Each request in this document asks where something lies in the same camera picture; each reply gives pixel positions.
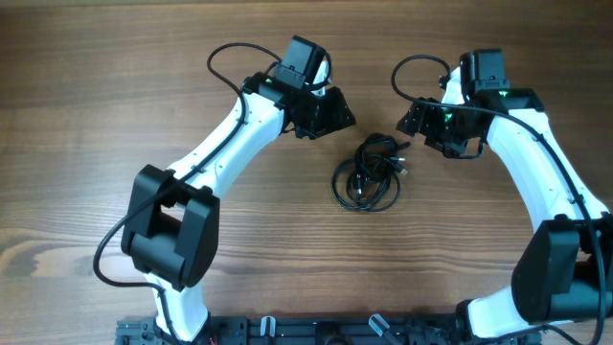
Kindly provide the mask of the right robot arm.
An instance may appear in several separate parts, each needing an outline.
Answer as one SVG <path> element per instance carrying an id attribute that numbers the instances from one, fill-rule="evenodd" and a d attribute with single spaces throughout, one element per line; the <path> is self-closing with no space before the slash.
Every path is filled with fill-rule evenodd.
<path id="1" fill-rule="evenodd" d="M 439 80 L 443 97 L 412 98 L 397 129 L 420 134 L 448 159 L 469 141 L 503 162 L 528 210 L 533 236 L 511 283 L 457 309 L 454 342 L 529 343 L 566 323 L 593 321 L 598 343 L 612 315 L 612 215 L 556 142 L 545 107 L 514 88 L 498 49 L 465 53 Z"/>

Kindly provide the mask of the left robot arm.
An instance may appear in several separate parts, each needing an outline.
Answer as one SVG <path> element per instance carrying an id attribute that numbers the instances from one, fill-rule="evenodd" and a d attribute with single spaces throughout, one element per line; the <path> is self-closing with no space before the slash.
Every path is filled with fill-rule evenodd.
<path id="1" fill-rule="evenodd" d="M 204 341 L 210 313 L 201 280 L 218 248 L 221 200 L 249 162 L 287 129 L 314 140 L 354 125 L 330 83 L 329 53 L 293 36 L 283 57 L 233 88 L 233 108 L 201 144 L 163 170 L 147 165 L 136 175 L 121 249 L 154 292 L 155 340 Z"/>

